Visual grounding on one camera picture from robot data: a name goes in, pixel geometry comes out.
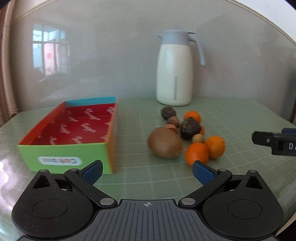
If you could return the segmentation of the brown kiwi fruit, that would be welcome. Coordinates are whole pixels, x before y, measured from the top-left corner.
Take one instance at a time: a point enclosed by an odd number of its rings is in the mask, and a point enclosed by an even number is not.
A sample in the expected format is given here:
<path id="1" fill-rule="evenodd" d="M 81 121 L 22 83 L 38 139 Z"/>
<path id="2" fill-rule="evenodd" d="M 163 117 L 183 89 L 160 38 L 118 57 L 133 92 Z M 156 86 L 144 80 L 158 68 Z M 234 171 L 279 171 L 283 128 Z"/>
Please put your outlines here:
<path id="1" fill-rule="evenodd" d="M 147 139 L 147 145 L 154 154 L 168 159 L 177 157 L 183 150 L 182 139 L 165 126 L 152 131 Z"/>

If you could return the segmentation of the orange tangerine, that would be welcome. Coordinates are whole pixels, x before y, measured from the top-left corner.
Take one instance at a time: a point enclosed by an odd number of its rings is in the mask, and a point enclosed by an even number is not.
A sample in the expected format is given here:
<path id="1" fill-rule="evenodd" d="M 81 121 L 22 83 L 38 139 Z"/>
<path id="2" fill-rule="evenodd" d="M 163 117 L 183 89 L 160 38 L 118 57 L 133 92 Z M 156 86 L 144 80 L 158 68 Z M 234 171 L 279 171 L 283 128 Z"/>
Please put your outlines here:
<path id="1" fill-rule="evenodd" d="M 205 144 L 209 150 L 209 156 L 211 159 L 217 159 L 221 157 L 226 149 L 224 139 L 219 136 L 211 136 L 207 138 Z"/>
<path id="2" fill-rule="evenodd" d="M 192 166 L 195 161 L 208 163 L 209 150 L 204 143 L 192 143 L 185 151 L 185 161 L 188 165 Z"/>
<path id="3" fill-rule="evenodd" d="M 191 110 L 191 111 L 186 112 L 185 115 L 184 115 L 184 120 L 188 119 L 188 118 L 193 118 L 198 123 L 201 123 L 201 116 L 196 111 Z"/>

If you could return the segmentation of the large dark passion fruit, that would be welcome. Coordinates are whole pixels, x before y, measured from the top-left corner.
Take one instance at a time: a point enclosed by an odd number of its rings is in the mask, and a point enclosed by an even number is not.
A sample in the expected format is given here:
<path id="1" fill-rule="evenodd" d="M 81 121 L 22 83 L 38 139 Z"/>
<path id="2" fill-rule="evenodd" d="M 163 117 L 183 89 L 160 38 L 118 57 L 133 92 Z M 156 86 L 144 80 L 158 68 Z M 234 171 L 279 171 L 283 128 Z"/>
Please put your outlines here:
<path id="1" fill-rule="evenodd" d="M 199 134 L 201 126 L 193 117 L 184 119 L 180 127 L 180 135 L 183 140 L 191 140 L 196 134 Z"/>

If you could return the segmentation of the small tan longan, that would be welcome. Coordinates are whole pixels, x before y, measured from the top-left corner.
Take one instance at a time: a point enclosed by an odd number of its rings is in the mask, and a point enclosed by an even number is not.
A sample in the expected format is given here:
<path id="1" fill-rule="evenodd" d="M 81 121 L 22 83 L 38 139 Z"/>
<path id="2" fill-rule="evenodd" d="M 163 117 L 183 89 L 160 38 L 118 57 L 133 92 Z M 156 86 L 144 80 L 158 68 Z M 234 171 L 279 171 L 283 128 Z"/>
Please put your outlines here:
<path id="1" fill-rule="evenodd" d="M 192 143 L 204 143 L 205 139 L 204 139 L 204 135 L 202 134 L 195 134 L 192 137 Z"/>

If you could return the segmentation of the white thermos jug grey lid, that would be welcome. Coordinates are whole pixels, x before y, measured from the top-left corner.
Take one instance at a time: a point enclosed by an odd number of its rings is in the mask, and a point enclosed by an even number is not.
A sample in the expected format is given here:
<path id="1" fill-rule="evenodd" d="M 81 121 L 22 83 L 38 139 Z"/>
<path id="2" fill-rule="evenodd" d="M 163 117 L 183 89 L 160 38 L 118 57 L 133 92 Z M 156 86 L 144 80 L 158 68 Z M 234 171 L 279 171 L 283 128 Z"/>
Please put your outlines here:
<path id="1" fill-rule="evenodd" d="M 190 43 L 198 50 L 200 65 L 205 67 L 205 55 L 194 32 L 170 29 L 157 34 L 162 40 L 157 62 L 156 97 L 159 103 L 185 106 L 192 100 L 194 63 Z"/>

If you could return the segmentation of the colourful cardboard box red inside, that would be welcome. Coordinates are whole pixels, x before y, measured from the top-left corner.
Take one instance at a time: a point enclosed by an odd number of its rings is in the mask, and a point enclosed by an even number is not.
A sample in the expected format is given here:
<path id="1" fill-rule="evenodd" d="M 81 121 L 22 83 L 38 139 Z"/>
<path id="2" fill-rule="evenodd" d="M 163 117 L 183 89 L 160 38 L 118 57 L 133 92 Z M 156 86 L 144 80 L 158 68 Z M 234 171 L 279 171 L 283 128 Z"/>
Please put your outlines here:
<path id="1" fill-rule="evenodd" d="M 113 173 L 117 132 L 117 97 L 62 102 L 18 143 L 31 171 L 63 174 L 102 161 L 103 174 Z"/>

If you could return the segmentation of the small brown longan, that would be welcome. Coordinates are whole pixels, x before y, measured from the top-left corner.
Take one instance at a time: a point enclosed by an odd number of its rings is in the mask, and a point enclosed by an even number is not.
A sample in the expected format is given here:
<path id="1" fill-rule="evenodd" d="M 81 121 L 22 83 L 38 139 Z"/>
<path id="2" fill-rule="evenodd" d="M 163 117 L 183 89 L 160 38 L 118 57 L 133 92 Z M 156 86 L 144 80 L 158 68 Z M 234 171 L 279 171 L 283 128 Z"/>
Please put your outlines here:
<path id="1" fill-rule="evenodd" d="M 166 120 L 167 124 L 174 125 L 176 128 L 180 127 L 180 122 L 176 116 L 171 116 Z"/>

